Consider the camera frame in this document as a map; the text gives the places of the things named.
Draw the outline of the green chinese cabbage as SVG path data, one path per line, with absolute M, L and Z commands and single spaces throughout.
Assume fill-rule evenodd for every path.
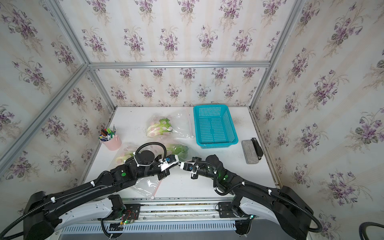
M 181 162 L 185 162 L 188 159 L 189 148 L 181 144 L 170 144 L 166 146 L 167 153 L 169 155 L 178 155 Z

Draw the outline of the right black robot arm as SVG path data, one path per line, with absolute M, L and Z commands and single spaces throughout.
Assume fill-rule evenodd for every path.
M 216 155 L 205 160 L 194 157 L 180 168 L 191 173 L 193 180 L 206 177 L 213 181 L 219 196 L 232 195 L 230 210 L 238 218 L 262 217 L 279 225 L 295 240 L 305 240 L 309 232 L 320 233 L 323 225 L 313 210 L 291 188 L 270 188 L 250 182 L 229 171 Z

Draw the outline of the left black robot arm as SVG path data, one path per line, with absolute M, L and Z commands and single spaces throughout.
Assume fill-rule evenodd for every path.
M 90 182 L 54 194 L 46 195 L 43 191 L 33 194 L 24 214 L 1 232 L 1 239 L 23 237 L 25 240 L 45 240 L 64 225 L 64 216 L 75 208 L 107 195 L 112 195 L 107 200 L 113 204 L 118 200 L 116 193 L 134 186 L 138 179 L 152 176 L 158 176 L 159 180 L 165 178 L 180 159 L 177 155 L 168 155 L 166 150 L 156 156 L 145 150 L 150 145 L 152 143 L 140 146 L 124 164 L 103 171 Z

